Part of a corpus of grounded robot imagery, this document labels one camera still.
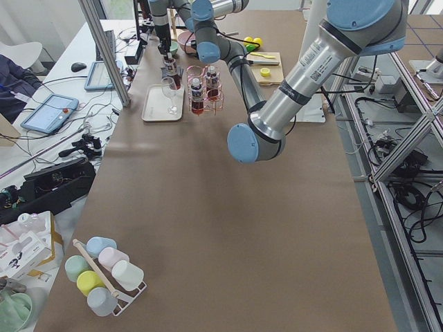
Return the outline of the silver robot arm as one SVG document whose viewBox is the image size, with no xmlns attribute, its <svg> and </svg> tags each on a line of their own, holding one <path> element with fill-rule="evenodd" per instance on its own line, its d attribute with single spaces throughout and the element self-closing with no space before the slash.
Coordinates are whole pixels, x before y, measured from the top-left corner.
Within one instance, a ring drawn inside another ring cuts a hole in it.
<svg viewBox="0 0 443 332">
<path fill-rule="evenodd" d="M 154 22 L 156 36 L 159 39 L 159 52 L 162 54 L 165 64 L 170 64 L 170 60 L 173 58 L 169 55 L 172 40 L 168 19 L 168 9 L 175 9 L 185 23 L 186 28 L 190 31 L 194 31 L 190 2 L 185 0 L 149 0 L 148 4 Z"/>
<path fill-rule="evenodd" d="M 228 132 L 231 156 L 241 163 L 278 156 L 285 145 L 285 127 L 345 59 L 391 53 L 404 46 L 407 16 L 407 1 L 327 1 L 317 38 L 265 100 L 243 44 L 221 35 L 210 1 L 193 1 L 200 61 L 225 61 L 248 111 L 247 121 Z"/>
</svg>

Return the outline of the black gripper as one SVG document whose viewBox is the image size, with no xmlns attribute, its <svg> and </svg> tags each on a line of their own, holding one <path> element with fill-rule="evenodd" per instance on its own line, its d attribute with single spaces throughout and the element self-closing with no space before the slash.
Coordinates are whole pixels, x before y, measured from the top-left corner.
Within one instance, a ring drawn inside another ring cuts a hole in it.
<svg viewBox="0 0 443 332">
<path fill-rule="evenodd" d="M 170 47 L 171 47 L 171 34 L 170 34 L 170 26 L 169 24 L 165 24 L 162 26 L 155 25 L 156 36 L 159 39 L 158 50 L 160 54 L 163 56 L 163 62 L 165 64 L 170 63 Z"/>
</svg>

